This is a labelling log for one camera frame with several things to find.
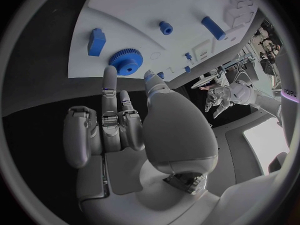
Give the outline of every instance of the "gray floor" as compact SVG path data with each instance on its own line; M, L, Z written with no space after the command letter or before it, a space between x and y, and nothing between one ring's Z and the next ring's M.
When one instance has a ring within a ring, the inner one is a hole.
M20 36L11 55L3 86L2 114L101 93L102 78L68 78L73 29L85 0L49 0ZM258 11L242 41L168 83L172 88L231 61L264 19ZM144 90L142 79L118 78L118 90Z

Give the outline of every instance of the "robotic hand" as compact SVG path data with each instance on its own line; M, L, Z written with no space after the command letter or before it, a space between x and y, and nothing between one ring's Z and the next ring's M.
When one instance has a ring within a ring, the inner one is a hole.
M208 112L212 106L219 106L213 113L213 118L215 119L234 104L251 105L257 109L261 108L278 118L279 124L282 123L281 103L273 98L264 96L258 90L254 90L243 80L237 80L229 86L216 85L210 88L207 94L205 112Z

